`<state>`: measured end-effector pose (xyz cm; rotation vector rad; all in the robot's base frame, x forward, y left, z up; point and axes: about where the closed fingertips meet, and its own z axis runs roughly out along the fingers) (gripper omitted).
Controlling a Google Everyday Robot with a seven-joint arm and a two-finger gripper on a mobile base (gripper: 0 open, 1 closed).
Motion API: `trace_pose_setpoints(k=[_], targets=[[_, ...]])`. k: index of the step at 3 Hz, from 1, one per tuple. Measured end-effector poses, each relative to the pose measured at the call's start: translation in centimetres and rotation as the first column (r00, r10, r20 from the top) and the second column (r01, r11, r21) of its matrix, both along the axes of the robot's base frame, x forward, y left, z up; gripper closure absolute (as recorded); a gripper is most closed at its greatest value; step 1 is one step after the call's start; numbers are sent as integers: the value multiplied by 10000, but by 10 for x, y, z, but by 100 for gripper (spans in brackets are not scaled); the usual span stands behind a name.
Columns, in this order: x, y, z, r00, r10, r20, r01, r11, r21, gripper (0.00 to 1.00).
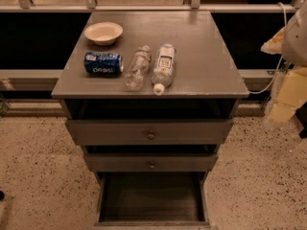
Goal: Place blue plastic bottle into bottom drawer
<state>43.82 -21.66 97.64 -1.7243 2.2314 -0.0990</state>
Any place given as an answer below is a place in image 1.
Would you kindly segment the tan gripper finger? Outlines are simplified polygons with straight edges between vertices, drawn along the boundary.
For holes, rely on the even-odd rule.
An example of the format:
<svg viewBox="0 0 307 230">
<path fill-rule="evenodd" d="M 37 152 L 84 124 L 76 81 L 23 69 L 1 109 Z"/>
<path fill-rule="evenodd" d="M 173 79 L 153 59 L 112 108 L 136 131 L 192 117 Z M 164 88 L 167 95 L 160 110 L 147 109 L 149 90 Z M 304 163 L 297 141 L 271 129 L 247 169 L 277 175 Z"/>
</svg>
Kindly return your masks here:
<svg viewBox="0 0 307 230">
<path fill-rule="evenodd" d="M 261 51 L 266 54 L 282 54 L 282 43 L 285 34 L 285 28 L 280 29 L 271 39 L 261 46 Z"/>
<path fill-rule="evenodd" d="M 265 108 L 265 126 L 283 126 L 306 103 L 307 67 L 295 66 L 287 73 L 278 72 Z"/>
</svg>

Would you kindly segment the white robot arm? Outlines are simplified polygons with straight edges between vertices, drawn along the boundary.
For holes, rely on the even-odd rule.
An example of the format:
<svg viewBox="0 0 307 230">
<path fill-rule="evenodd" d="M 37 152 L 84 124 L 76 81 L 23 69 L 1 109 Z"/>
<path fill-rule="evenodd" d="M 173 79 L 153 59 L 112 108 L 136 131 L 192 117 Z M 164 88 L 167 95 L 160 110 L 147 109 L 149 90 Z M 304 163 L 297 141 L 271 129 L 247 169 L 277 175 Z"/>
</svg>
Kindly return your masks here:
<svg viewBox="0 0 307 230">
<path fill-rule="evenodd" d="M 279 54 L 294 66 L 286 74 L 277 73 L 272 84 L 271 99 L 265 109 L 265 124 L 279 127 L 290 121 L 307 103 L 307 2 L 262 45 L 261 51 Z"/>
</svg>

